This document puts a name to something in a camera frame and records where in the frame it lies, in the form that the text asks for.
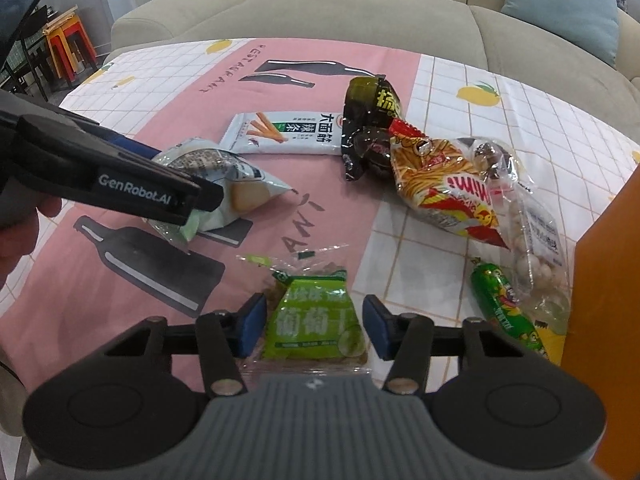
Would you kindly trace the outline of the person's left hand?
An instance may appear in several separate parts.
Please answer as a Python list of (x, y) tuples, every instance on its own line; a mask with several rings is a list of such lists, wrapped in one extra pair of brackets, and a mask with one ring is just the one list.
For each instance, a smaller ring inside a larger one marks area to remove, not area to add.
[(37, 207), (21, 222), (1, 230), (0, 235), (0, 287), (14, 271), (21, 258), (31, 254), (38, 240), (38, 214), (54, 218), (62, 209), (62, 200), (58, 197), (44, 196)]

